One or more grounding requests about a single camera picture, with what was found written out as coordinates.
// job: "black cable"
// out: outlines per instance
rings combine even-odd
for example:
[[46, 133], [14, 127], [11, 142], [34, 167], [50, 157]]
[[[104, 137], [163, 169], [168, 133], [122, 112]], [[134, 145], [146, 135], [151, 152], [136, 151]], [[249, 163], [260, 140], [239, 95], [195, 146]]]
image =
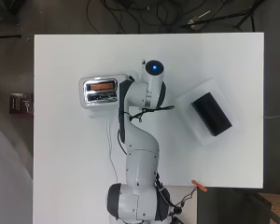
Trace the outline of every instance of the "black cable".
[[120, 146], [121, 150], [123, 151], [123, 153], [124, 153], [125, 155], [127, 155], [127, 152], [123, 149], [123, 147], [122, 147], [122, 145], [121, 145], [121, 142], [120, 142], [120, 139], [119, 139], [119, 130], [118, 130], [118, 142], [119, 142], [119, 146]]
[[[116, 5], [116, 8], [119, 9], [119, 5], [118, 5], [117, 1], [116, 1], [116, 0], [113, 0], [113, 1], [114, 1], [115, 5]], [[120, 12], [119, 30], [118, 30], [117, 34], [120, 34], [120, 29], [122, 30], [122, 32], [123, 32], [124, 34], [126, 34], [126, 32], [125, 32], [125, 30], [124, 30], [124, 28], [123, 28], [123, 26], [122, 26], [122, 13], [121, 13], [121, 12]]]
[[[119, 6], [117, 4], [116, 1], [114, 1], [115, 5], [117, 6], [117, 8], [119, 9]], [[120, 32], [120, 29], [122, 30], [122, 32], [125, 34], [125, 30], [123, 29], [122, 25], [121, 25], [121, 22], [122, 22], [122, 14], [120, 12], [120, 21], [118, 20], [118, 18], [116, 17], [116, 15], [107, 8], [108, 12], [111, 13], [111, 15], [113, 16], [113, 18], [115, 19], [115, 21], [119, 24], [119, 30], [117, 31], [117, 34]]]
[[101, 0], [101, 3], [103, 4], [103, 6], [105, 8], [107, 8], [108, 10], [112, 10], [112, 11], [120, 11], [120, 12], [125, 12], [125, 13], [128, 13], [136, 22], [137, 22], [137, 31], [138, 31], [138, 34], [141, 34], [141, 31], [140, 31], [140, 22], [139, 20], [129, 11], [127, 10], [124, 10], [124, 9], [116, 9], [116, 8], [112, 8], [112, 7], [109, 7], [107, 4], [106, 4], [106, 1], [105, 0]]
[[193, 9], [191, 9], [191, 10], [189, 10], [189, 11], [184, 12], [184, 13], [183, 13], [183, 16], [185, 16], [185, 15], [189, 14], [190, 12], [195, 11], [195, 10], [198, 9], [199, 7], [203, 6], [204, 3], [206, 3], [206, 1], [207, 1], [207, 0], [203, 0], [198, 6], [194, 7]]
[[254, 23], [254, 16], [253, 15], [251, 16], [251, 24], [252, 24], [252, 31], [255, 32], [256, 29], [255, 29], [255, 23]]
[[100, 32], [99, 32], [99, 31], [94, 27], [94, 25], [91, 23], [91, 20], [90, 20], [90, 18], [89, 18], [89, 16], [88, 16], [88, 9], [89, 9], [89, 7], [90, 7], [90, 3], [91, 3], [91, 0], [88, 1], [87, 6], [86, 6], [86, 17], [87, 17], [87, 21], [88, 21], [88, 23], [90, 24], [90, 26], [91, 26], [98, 34], [100, 34]]
[[133, 119], [139, 119], [139, 122], [142, 122], [142, 116], [144, 116], [146, 113], [152, 113], [155, 111], [162, 111], [162, 110], [170, 110], [175, 108], [173, 105], [168, 105], [166, 107], [158, 107], [156, 109], [147, 109], [147, 108], [143, 108], [142, 111], [134, 116], [130, 117], [130, 120]]

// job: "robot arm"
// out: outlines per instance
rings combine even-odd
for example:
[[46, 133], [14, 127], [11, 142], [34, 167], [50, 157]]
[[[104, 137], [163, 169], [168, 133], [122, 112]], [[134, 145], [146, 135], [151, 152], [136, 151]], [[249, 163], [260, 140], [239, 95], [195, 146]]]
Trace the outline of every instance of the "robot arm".
[[130, 106], [151, 109], [161, 106], [165, 96], [162, 78], [162, 64], [150, 61], [146, 64], [143, 81], [120, 83], [119, 132], [121, 142], [127, 148], [127, 185], [110, 187], [107, 210], [125, 223], [164, 220], [168, 216], [169, 205], [155, 187], [160, 152], [158, 141], [150, 133], [134, 126], [128, 114]]

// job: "black box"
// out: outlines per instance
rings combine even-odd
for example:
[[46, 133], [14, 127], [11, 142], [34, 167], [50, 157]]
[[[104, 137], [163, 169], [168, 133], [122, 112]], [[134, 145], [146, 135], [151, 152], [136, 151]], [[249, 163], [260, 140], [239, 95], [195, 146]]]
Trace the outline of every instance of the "black box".
[[210, 92], [196, 100], [192, 105], [213, 136], [225, 132], [232, 126]]

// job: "white tabletop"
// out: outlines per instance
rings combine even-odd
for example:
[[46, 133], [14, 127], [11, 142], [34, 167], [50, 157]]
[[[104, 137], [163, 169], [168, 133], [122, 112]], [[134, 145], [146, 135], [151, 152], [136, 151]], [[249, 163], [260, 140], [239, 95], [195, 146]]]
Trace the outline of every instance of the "white tabletop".
[[[79, 103], [78, 81], [93, 74], [141, 72], [143, 59], [164, 64], [166, 104], [214, 77], [240, 121], [224, 141], [201, 147], [176, 110], [144, 115], [139, 125], [159, 141], [166, 185], [261, 188], [263, 34], [37, 35], [35, 37], [34, 221], [107, 221], [105, 195], [115, 175], [106, 124]], [[112, 159], [125, 182], [116, 114]]]

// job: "black object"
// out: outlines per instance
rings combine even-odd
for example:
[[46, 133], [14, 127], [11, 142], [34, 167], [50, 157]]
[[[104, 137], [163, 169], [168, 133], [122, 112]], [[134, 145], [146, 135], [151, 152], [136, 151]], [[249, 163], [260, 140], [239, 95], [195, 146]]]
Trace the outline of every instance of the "black object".
[[0, 39], [21, 38], [21, 35], [0, 35]]
[[179, 220], [177, 217], [174, 217], [170, 224], [184, 224], [181, 220]]
[[183, 209], [181, 207], [176, 207], [174, 209], [174, 213], [177, 214], [177, 215], [180, 215], [182, 212], [183, 212]]
[[163, 73], [164, 66], [158, 61], [149, 61], [146, 65], [146, 70], [152, 76], [158, 76]]
[[[170, 193], [167, 189], [163, 189], [161, 193], [163, 197], [166, 198], [166, 200], [170, 201]], [[158, 199], [157, 211], [155, 216], [156, 221], [163, 221], [168, 217], [169, 204], [163, 199], [161, 193], [158, 191], [158, 188], [156, 188], [156, 194]]]
[[192, 105], [213, 136], [225, 132], [232, 126], [210, 92], [196, 100]]
[[106, 209], [115, 218], [119, 218], [119, 196], [121, 184], [114, 184], [109, 188]]
[[244, 16], [236, 25], [234, 25], [234, 28], [235, 28], [235, 29], [238, 29], [238, 30], [241, 30], [242, 24], [243, 24], [249, 17], [251, 17], [252, 29], [253, 29], [253, 32], [255, 32], [255, 23], [254, 23], [253, 15], [254, 15], [255, 10], [258, 9], [258, 7], [259, 7], [262, 3], [264, 3], [264, 1], [265, 1], [265, 0], [256, 0], [256, 1], [254, 2], [254, 4], [253, 4], [252, 8], [248, 9], [246, 12], [234, 13], [234, 14], [230, 14], [230, 15], [227, 15], [227, 16], [212, 18], [212, 19], [210, 19], [210, 20], [196, 21], [196, 22], [194, 22], [194, 23], [192, 23], [192, 24], [183, 25], [183, 26], [181, 26], [181, 28], [191, 27], [191, 26], [193, 26], [193, 25], [198, 25], [198, 24], [205, 24], [205, 23], [212, 22], [212, 21], [223, 21], [223, 20], [230, 19], [230, 18], [235, 18], [235, 17]]

